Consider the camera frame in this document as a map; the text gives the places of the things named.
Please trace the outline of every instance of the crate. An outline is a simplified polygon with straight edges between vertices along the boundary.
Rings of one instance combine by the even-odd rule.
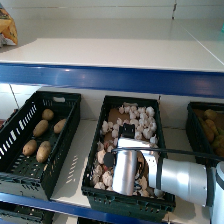
[[[175,197],[172,194],[166,193],[165,200],[155,198],[146,198],[140,196],[125,196],[116,192],[95,189],[90,186],[90,176],[94,168],[94,158],[97,152],[97,142],[100,139],[100,129],[103,121],[108,121],[110,109],[121,106],[126,103],[137,103],[139,107],[151,106],[155,110],[155,120],[157,123],[156,135],[159,138],[158,146],[165,148],[162,125],[160,120],[160,112],[158,102],[150,99],[129,98],[105,96],[100,117],[97,124],[97,129],[93,139],[88,163],[85,168],[82,181],[82,194],[87,196],[92,209],[113,213],[118,215],[130,216],[139,219],[161,222],[168,211],[173,211],[175,208]],[[167,158],[167,154],[162,153],[162,157]]]
[[[0,202],[0,217],[17,224],[51,224],[54,212]]]
[[[0,192],[48,200],[56,185],[61,167],[80,121],[80,94],[36,92],[4,123],[0,130]],[[37,145],[50,141],[51,153],[44,163],[36,153],[26,157],[23,146],[33,139],[33,129],[42,119],[44,109],[54,111],[48,130]],[[53,131],[61,119],[67,121],[60,134]]]
[[[86,219],[86,218],[78,218],[77,224],[112,224],[109,222],[102,222],[102,221],[97,221],[97,220],[92,220],[92,219]]]
[[[215,155],[210,143],[208,142],[205,136],[205,133],[198,120],[198,117],[196,113],[194,112],[195,109],[203,110],[203,111],[207,109],[212,109],[214,111],[223,113],[224,104],[190,102],[187,107],[188,118],[186,123],[186,133],[187,133],[187,137],[193,151]],[[197,156],[195,157],[195,159],[197,163],[206,165],[206,166],[216,167],[218,163],[218,161],[209,160],[209,159],[197,157]]]

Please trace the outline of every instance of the white wall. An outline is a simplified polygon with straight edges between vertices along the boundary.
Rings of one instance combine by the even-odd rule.
[[[1,0],[1,3],[14,19],[224,17],[223,0]]]

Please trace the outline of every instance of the shelf surface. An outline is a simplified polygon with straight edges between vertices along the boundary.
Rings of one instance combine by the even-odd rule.
[[[18,46],[0,49],[0,82],[224,98],[222,23],[17,20]]]
[[[186,29],[171,19],[17,20],[19,44],[0,49],[0,62],[223,72],[223,55],[188,31],[203,24],[203,33],[214,32],[207,23]],[[212,43],[223,52],[218,31]]]

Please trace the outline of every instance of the shelf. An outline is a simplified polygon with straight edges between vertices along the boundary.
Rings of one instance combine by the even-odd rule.
[[[0,82],[224,98],[222,24],[17,20],[18,46],[0,49]],[[197,32],[201,26],[203,35]]]
[[[224,40],[224,34],[222,26],[219,30],[217,26],[216,30],[208,26],[212,22],[223,23],[221,19],[195,20],[190,27],[188,24],[188,29],[203,24],[206,34],[220,33],[212,40],[215,44]],[[215,58],[195,41],[178,20],[29,19],[16,20],[16,26],[19,44],[0,49],[0,62],[224,71],[223,56],[220,56],[221,62],[218,61],[219,55]]]
[[[82,195],[82,176],[90,152],[96,125],[97,121],[80,121],[80,125],[62,167],[51,201],[42,201],[4,193],[0,193],[0,200],[117,224],[150,224],[150,222],[144,220],[94,211],[90,208],[87,198]],[[167,148],[191,150],[185,130],[164,128],[163,131]],[[174,154],[168,156],[174,160],[195,161],[192,156],[176,157]],[[176,199],[176,202],[176,209],[173,213],[168,213],[164,217],[164,222],[167,222],[169,219],[171,222],[177,223],[186,223],[186,220],[188,220],[189,224],[210,223],[207,207],[203,208],[202,206],[185,202],[179,198]]]

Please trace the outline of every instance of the white shelf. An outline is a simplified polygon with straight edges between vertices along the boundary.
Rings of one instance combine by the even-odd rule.
[[[223,72],[223,21],[209,21],[16,20],[19,44],[0,49],[0,62]]]
[[[81,185],[96,125],[97,121],[80,121],[52,195],[52,200],[90,208],[87,198],[81,193]],[[164,128],[163,131],[167,148],[191,150],[185,130]],[[169,154],[168,157],[174,160],[195,162],[192,156],[177,157],[175,154]],[[164,217],[164,221],[168,220],[189,224],[210,223],[207,207],[203,208],[202,206],[185,202],[178,197],[176,198],[176,209],[174,212],[168,213]]]

